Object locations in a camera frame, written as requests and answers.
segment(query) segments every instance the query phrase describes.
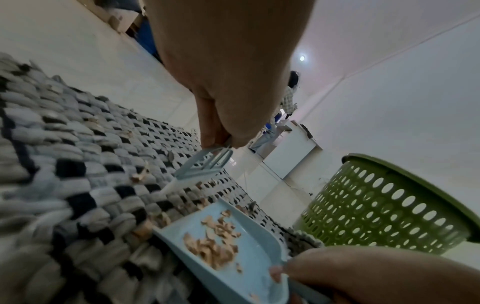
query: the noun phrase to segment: basket rim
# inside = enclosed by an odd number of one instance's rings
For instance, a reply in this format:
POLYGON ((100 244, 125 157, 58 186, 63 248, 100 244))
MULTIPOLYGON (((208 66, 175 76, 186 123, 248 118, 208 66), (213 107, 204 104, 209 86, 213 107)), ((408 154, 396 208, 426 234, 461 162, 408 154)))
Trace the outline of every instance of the basket rim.
POLYGON ((420 184, 421 186, 427 188, 428 190, 435 193, 436 195, 440 196, 442 199, 444 199, 445 201, 450 203, 452 206, 457 208, 464 215, 464 217, 466 217, 467 220, 471 222, 471 227, 473 228, 473 230, 471 232, 471 236, 467 239, 467 241, 473 242, 473 243, 480 243, 480 218, 468 207, 463 205, 460 201, 458 201, 457 199, 455 199, 445 191, 441 190, 440 188, 436 187, 430 182, 424 180, 423 178, 413 173, 410 173, 401 167, 398 167, 397 165, 394 165, 392 163, 389 163, 387 161, 384 161, 382 159, 379 159, 373 156, 360 154, 360 153, 349 153, 341 158, 341 162, 344 164, 352 158, 366 159, 366 160, 378 163, 382 166, 385 166, 388 169, 392 169, 397 173, 405 176, 406 178, 409 178, 414 182, 420 184))

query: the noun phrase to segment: fingernail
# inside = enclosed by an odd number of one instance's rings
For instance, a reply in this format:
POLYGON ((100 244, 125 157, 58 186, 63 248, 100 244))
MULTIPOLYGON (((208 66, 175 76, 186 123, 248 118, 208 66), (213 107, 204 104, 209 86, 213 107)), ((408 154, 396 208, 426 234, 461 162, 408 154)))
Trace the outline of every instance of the fingernail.
POLYGON ((270 269, 268 270, 270 272, 270 276, 271 278, 275 281, 275 282, 280 282, 281 279, 282 279, 282 273, 284 271, 284 268, 282 266, 279 266, 279 265, 276 265, 276 266, 272 266, 270 267, 270 269))

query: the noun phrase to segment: woven rug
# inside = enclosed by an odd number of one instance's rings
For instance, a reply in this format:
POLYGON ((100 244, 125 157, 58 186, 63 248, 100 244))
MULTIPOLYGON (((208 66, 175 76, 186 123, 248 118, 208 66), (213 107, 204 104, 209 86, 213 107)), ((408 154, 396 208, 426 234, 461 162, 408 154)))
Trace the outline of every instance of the woven rug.
MULTIPOLYGON (((148 228, 218 199, 252 202, 225 171, 159 196, 199 151, 195 132, 70 87, 4 53, 0 125, 0 232, 15 238, 0 258, 0 303, 216 302, 148 228)), ((250 217, 290 255, 322 245, 258 206, 250 217)))

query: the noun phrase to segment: green laundry basket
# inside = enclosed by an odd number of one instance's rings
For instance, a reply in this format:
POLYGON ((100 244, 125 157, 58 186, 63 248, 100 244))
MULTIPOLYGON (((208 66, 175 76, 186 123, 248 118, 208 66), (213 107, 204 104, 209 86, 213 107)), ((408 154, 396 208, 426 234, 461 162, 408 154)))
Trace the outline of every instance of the green laundry basket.
POLYGON ((441 254, 480 241, 480 219, 453 197, 383 160, 349 154, 293 225, 326 245, 441 254))

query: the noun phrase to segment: ceiling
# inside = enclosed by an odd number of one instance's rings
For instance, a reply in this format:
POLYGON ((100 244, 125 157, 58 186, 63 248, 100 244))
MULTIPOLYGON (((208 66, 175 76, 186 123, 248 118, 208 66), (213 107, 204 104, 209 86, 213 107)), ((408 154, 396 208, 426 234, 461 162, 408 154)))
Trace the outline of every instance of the ceiling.
POLYGON ((479 0, 317 0, 292 69, 310 96, 479 12, 479 0))

